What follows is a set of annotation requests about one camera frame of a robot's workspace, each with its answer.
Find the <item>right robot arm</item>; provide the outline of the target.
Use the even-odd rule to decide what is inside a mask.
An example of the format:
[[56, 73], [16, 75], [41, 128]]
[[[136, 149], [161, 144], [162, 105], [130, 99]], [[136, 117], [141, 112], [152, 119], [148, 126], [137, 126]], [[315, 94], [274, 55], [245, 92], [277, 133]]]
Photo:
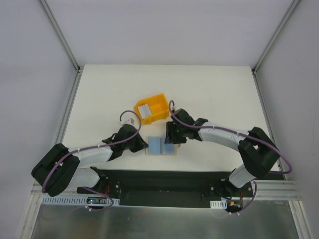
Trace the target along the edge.
[[216, 186], [224, 196], [236, 196], [242, 187], [257, 178], [264, 178], [279, 159], [278, 149], [259, 127], [251, 130], [234, 130], [198, 118], [194, 120], [184, 109], [172, 112], [166, 123], [166, 144], [184, 144], [188, 139], [213, 142], [237, 151], [242, 165]]

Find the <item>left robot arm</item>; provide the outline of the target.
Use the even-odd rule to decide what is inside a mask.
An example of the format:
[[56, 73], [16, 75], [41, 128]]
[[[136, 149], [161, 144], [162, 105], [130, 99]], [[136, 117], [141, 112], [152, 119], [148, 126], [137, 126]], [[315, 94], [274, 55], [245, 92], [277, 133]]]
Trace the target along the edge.
[[98, 145], [70, 151], [62, 143], [54, 145], [32, 169], [31, 175], [42, 186], [43, 193], [55, 197], [67, 188], [81, 193], [106, 193], [108, 180], [95, 164], [110, 162], [129, 150], [136, 153], [148, 144], [131, 124], [124, 124], [117, 133]]

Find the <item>beige card holder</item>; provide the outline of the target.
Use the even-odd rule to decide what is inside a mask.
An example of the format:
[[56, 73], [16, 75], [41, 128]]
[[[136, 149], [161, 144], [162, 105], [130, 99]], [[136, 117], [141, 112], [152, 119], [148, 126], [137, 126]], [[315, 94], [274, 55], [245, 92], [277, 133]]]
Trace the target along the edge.
[[165, 137], [160, 136], [148, 136], [146, 138], [148, 147], [146, 148], [145, 154], [156, 156], [156, 155], [177, 155], [177, 150], [180, 148], [180, 144], [165, 144]]

